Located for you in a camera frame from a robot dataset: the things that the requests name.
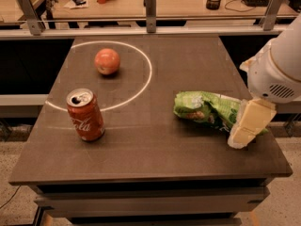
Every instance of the soda can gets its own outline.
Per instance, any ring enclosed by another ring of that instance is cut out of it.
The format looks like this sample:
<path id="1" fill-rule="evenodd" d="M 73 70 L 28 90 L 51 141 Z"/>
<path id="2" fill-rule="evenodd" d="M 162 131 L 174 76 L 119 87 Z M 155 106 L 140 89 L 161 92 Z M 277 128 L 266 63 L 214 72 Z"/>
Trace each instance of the soda can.
<path id="1" fill-rule="evenodd" d="M 103 116 L 96 95 L 89 89 L 76 89 L 67 96 L 67 108 L 77 134 L 92 141 L 104 133 Z"/>

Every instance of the apple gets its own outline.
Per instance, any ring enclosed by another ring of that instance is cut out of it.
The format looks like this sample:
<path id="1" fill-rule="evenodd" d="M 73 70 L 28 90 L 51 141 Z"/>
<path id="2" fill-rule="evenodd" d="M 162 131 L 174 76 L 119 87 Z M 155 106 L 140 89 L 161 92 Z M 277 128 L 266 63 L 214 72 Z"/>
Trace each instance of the apple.
<path id="1" fill-rule="evenodd" d="M 120 66 L 120 56 L 115 50 L 104 48 L 96 54 L 94 65 L 104 75 L 115 73 Z"/>

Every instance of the can lid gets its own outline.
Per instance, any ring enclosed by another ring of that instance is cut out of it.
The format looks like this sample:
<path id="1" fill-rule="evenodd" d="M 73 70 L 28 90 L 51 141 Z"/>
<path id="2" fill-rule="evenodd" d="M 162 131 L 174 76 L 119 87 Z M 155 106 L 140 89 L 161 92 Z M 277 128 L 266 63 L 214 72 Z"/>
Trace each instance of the can lid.
<path id="1" fill-rule="evenodd" d="M 81 107 L 89 104 L 93 99 L 90 89 L 75 89 L 67 95 L 67 104 L 73 107 Z"/>

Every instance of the chips bag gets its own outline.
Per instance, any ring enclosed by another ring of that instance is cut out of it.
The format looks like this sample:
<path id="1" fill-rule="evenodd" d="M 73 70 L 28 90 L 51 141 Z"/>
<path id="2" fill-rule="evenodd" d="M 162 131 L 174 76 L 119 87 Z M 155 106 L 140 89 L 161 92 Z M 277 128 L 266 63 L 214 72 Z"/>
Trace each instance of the chips bag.
<path id="1" fill-rule="evenodd" d="M 240 105 L 240 100 L 221 94 L 187 91 L 177 94 L 173 111 L 180 118 L 229 132 Z"/>

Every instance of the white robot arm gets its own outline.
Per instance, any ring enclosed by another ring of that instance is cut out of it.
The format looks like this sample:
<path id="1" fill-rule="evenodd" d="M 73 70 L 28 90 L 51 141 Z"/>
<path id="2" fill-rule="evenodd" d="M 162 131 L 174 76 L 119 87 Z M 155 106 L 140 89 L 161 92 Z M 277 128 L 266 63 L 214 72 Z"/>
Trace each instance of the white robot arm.
<path id="1" fill-rule="evenodd" d="M 247 72 L 253 100 L 242 102 L 230 131 L 228 144 L 237 149 L 245 147 L 274 118 L 277 103 L 301 95 L 301 15 L 240 68 Z"/>
<path id="2" fill-rule="evenodd" d="M 254 96 L 273 103 L 288 103 L 300 96 L 301 15 L 240 69 L 247 72 L 247 86 Z"/>

